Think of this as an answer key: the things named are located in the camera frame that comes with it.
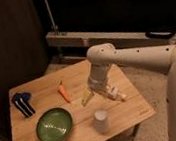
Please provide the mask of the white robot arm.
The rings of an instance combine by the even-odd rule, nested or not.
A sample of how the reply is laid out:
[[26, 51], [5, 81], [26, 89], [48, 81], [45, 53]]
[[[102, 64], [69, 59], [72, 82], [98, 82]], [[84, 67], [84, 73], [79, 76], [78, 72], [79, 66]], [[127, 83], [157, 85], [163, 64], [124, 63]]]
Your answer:
[[176, 141], [176, 44], [116, 49], [110, 43], [95, 45], [87, 50], [91, 64], [88, 89], [91, 93], [103, 93], [109, 99], [122, 99], [118, 91], [108, 85], [108, 72], [112, 65], [129, 65], [166, 73], [167, 112], [169, 141]]

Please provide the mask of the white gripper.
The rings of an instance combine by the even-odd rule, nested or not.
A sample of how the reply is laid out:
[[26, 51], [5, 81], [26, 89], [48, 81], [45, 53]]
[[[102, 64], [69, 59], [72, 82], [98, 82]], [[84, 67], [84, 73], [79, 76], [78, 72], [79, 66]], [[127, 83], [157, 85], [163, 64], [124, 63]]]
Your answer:
[[102, 95], [109, 95], [112, 87], [108, 85], [108, 81], [106, 78], [104, 80], [95, 80], [94, 78], [89, 78], [87, 80], [88, 83], [88, 88], [85, 89], [83, 92], [83, 97], [82, 97], [82, 105], [86, 106], [87, 103], [90, 101], [90, 99], [93, 98], [94, 92]]

